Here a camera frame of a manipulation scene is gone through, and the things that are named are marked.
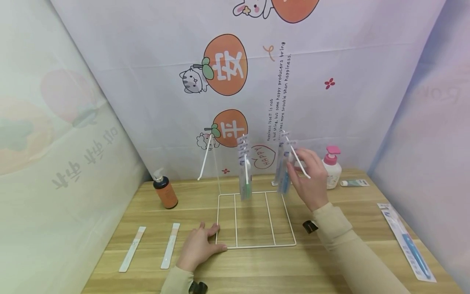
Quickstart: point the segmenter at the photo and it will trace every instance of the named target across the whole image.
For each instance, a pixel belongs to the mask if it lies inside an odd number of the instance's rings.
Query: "beige sleeve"
[[[337,262],[355,294],[402,294],[409,291],[353,231],[339,207],[331,203],[313,212],[322,244]]]
[[[170,270],[160,294],[188,294],[194,274],[176,266]]]

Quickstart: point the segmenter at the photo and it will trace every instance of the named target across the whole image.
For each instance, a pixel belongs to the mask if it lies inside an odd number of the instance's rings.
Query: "hand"
[[[323,162],[314,151],[298,149],[296,153],[298,158],[305,162],[305,171],[311,179],[300,177],[296,172],[296,170],[301,170],[300,167],[295,167],[290,162],[287,163],[287,171],[297,194],[305,202],[308,209],[313,212],[329,202],[326,195],[328,173],[325,166],[323,166]]]
[[[207,261],[212,255],[227,251],[224,244],[209,244],[208,237],[212,237],[220,230],[220,226],[213,224],[210,229],[205,229],[205,223],[201,222],[199,229],[193,229],[184,242],[180,258],[176,266],[182,270],[194,272],[199,264]]]

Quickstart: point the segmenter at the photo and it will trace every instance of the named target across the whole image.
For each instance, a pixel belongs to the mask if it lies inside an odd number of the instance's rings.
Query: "wooden table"
[[[423,243],[407,226],[417,247],[424,256],[437,283],[420,282],[408,265],[395,236],[383,218],[377,203],[387,200],[364,172],[343,171],[342,179],[365,178],[371,187],[344,188],[338,185],[329,190],[330,201],[340,207],[356,233],[386,263],[411,293],[462,293]],[[272,176],[253,178],[253,191],[272,191]],[[84,294],[154,294],[160,293],[168,270],[160,264],[174,222],[181,223],[172,258],[176,263],[182,244],[201,220],[210,226],[216,221],[219,188],[217,180],[181,181],[172,183],[179,204],[172,210],[161,206],[152,183],[144,183],[135,194],[96,265],[82,293]],[[224,178],[222,193],[237,193],[238,178]],[[302,223],[310,213],[295,189],[285,197],[297,239],[294,247],[237,249],[209,259],[196,271],[196,281],[209,286],[208,294],[276,293],[350,293],[337,266],[329,258],[316,234],[308,235]],[[292,242],[289,223],[282,200],[268,195],[276,242]],[[237,199],[237,227],[240,245],[272,244],[273,237],[263,194],[254,194],[251,201]],[[221,197],[219,242],[235,244],[233,197]],[[146,226],[142,240],[127,273],[118,269],[139,226]]]

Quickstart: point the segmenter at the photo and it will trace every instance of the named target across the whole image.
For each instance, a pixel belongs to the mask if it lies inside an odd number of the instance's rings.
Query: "cartoon cat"
[[[272,0],[244,0],[234,8],[234,15],[239,16],[244,13],[251,17],[263,16],[267,19],[271,9],[273,8]]]
[[[207,92],[206,78],[203,75],[201,68],[192,65],[187,71],[180,73],[180,78],[183,79],[184,91],[186,93],[201,93]]]

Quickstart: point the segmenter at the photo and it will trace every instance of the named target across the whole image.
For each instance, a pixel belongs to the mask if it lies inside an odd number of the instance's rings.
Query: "pink pump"
[[[325,155],[323,162],[325,162],[325,164],[329,166],[335,165],[336,161],[338,160],[336,154],[341,154],[341,150],[338,146],[328,146],[326,147],[326,151],[328,152],[328,154]]]

